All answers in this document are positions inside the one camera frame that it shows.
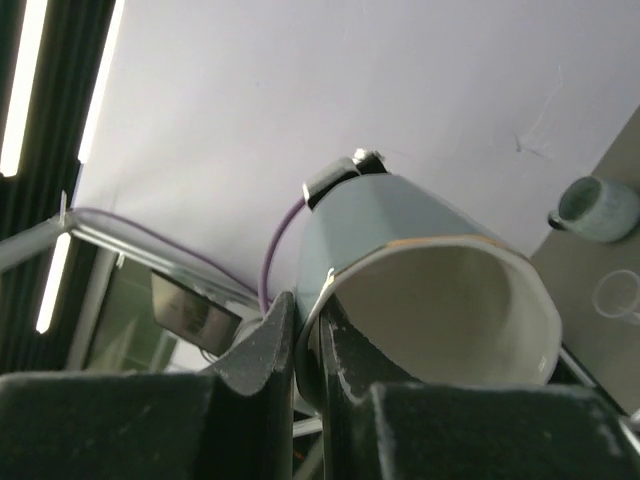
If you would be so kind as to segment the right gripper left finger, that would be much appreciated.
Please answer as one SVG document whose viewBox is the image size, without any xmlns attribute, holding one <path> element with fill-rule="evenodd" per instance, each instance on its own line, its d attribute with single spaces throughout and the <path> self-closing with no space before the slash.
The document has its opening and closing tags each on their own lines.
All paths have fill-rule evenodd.
<svg viewBox="0 0 640 480">
<path fill-rule="evenodd" d="M 295 302 L 199 372 L 1 379 L 5 479 L 288 479 Z"/>
</svg>

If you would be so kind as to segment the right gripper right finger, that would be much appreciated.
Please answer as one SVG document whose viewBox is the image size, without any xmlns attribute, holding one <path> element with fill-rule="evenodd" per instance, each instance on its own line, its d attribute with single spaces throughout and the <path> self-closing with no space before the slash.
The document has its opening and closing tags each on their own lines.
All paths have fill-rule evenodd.
<svg viewBox="0 0 640 480">
<path fill-rule="evenodd" d="M 639 429 L 568 353 L 543 387 L 426 384 L 353 327 L 318 321 L 328 479 L 635 479 Z"/>
</svg>

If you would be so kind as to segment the grey-blue ceramic mug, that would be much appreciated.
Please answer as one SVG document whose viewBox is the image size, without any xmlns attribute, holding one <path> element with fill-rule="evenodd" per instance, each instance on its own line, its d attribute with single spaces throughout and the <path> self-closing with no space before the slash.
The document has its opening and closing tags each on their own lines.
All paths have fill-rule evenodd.
<svg viewBox="0 0 640 480">
<path fill-rule="evenodd" d="M 320 380 L 309 341 L 331 300 L 424 382 L 543 385 L 560 356 L 560 314 L 530 260 L 399 175 L 351 178 L 314 206 L 295 297 L 296 380 L 311 404 Z"/>
</svg>

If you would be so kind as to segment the clear glass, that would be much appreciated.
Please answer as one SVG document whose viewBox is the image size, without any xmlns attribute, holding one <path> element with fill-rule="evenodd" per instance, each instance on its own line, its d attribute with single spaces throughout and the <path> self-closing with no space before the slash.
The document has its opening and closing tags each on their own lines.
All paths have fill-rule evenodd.
<svg viewBox="0 0 640 480">
<path fill-rule="evenodd" d="M 604 275 L 592 293 L 592 304 L 604 318 L 639 324 L 639 275 L 620 269 Z"/>
</svg>

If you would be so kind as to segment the pale speckled ceramic mug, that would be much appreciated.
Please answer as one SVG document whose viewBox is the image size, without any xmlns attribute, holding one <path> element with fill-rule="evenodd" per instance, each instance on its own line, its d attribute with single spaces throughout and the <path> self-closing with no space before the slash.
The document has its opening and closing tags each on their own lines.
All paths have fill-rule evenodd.
<svg viewBox="0 0 640 480">
<path fill-rule="evenodd" d="M 547 222 L 584 240 L 617 242 L 639 223 L 639 194 L 616 181 L 581 177 L 564 191 Z"/>
</svg>

